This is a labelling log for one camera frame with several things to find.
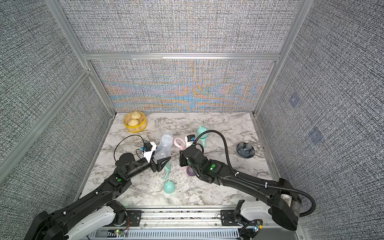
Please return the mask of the clear bottle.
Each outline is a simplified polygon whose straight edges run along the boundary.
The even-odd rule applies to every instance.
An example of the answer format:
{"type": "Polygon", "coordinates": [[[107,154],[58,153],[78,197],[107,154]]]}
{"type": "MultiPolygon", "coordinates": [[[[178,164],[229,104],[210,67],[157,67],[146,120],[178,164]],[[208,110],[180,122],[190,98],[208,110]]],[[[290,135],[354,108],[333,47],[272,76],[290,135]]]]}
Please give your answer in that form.
{"type": "Polygon", "coordinates": [[[203,146],[203,148],[206,147],[206,140],[207,140],[207,137],[199,138],[199,140],[198,140],[199,144],[201,144],[203,146]]]}
{"type": "Polygon", "coordinates": [[[154,160],[158,161],[160,159],[170,157],[172,146],[173,146],[173,135],[164,134],[161,138],[160,144],[158,145],[155,151],[154,160]]]}

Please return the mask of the purple nipple collar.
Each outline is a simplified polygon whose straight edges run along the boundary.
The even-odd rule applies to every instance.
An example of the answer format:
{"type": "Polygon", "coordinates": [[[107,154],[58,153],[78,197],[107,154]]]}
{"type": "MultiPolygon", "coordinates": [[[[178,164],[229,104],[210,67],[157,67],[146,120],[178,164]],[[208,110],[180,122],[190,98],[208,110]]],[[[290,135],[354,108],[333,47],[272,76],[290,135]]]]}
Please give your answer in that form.
{"type": "Polygon", "coordinates": [[[188,176],[190,176],[190,177],[196,176],[195,171],[191,167],[187,167],[186,172],[187,172],[188,176]]]}

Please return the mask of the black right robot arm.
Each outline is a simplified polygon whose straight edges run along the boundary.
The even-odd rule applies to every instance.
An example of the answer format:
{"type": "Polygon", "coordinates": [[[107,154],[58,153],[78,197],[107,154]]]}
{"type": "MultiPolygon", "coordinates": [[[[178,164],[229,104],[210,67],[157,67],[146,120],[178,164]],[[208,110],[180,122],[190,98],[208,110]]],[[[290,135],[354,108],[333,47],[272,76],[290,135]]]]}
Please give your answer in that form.
{"type": "Polygon", "coordinates": [[[270,207],[268,214],[276,224],[291,231],[297,229],[302,199],[289,181],[282,178],[277,182],[267,181],[231,171],[225,163],[209,160],[194,145],[180,151],[180,166],[191,167],[201,181],[234,188],[257,198],[270,207]]]}

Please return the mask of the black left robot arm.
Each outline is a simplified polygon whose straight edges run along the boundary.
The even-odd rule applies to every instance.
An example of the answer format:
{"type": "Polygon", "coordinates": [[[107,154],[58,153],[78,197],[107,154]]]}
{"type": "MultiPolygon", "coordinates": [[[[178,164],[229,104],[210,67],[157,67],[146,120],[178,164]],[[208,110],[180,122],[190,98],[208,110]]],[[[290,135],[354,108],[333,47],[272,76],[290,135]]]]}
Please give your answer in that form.
{"type": "Polygon", "coordinates": [[[79,240],[103,226],[125,224],[126,209],[117,197],[131,186],[133,177],[147,169],[161,172],[170,159],[136,161],[131,153],[121,155],[114,172],[91,193],[51,214],[43,211],[35,216],[25,239],[79,240]]]}

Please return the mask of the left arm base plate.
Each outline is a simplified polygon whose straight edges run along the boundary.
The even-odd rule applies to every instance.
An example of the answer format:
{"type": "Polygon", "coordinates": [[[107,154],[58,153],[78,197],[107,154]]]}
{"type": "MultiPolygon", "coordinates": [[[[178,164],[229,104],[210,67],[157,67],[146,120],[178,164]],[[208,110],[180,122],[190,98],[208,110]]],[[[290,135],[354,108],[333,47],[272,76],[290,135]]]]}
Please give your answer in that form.
{"type": "Polygon", "coordinates": [[[111,224],[107,225],[107,227],[138,227],[140,225],[142,218],[141,210],[126,210],[123,214],[118,213],[111,224]]]}

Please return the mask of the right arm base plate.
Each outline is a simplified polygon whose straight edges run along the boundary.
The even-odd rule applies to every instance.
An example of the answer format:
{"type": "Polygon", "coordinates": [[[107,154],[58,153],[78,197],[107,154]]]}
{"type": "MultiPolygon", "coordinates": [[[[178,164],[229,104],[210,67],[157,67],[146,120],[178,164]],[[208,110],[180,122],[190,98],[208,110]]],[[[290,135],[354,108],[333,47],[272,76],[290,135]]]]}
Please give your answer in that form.
{"type": "Polygon", "coordinates": [[[256,233],[263,228],[264,224],[262,219],[248,220],[235,210],[221,210],[217,218],[224,227],[240,227],[241,231],[251,228],[256,233]]]}

